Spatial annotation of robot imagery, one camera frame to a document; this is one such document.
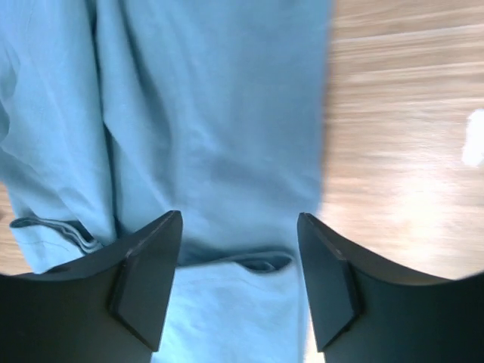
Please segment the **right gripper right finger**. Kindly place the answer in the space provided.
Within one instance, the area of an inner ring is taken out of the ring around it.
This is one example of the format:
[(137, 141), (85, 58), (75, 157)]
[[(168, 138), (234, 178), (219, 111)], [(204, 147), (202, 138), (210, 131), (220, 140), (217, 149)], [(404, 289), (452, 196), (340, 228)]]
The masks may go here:
[(483, 360), (483, 275), (459, 280), (386, 259), (311, 214), (297, 222), (317, 349), (328, 362)]

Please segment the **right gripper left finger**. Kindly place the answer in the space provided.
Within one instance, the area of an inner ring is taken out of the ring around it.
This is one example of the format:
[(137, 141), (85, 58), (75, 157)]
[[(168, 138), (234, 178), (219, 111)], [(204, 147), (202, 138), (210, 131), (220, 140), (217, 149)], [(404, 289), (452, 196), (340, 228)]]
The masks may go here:
[(182, 238), (171, 211), (36, 275), (1, 277), (3, 362), (148, 362), (159, 349)]

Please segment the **blue-grey t-shirt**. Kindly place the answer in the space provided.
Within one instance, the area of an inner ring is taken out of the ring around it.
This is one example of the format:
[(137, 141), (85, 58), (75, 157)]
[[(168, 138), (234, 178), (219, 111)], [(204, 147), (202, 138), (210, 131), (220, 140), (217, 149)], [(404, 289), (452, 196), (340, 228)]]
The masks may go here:
[(3, 1), (1, 181), (36, 273), (170, 210), (155, 362), (301, 362), (329, 1)]

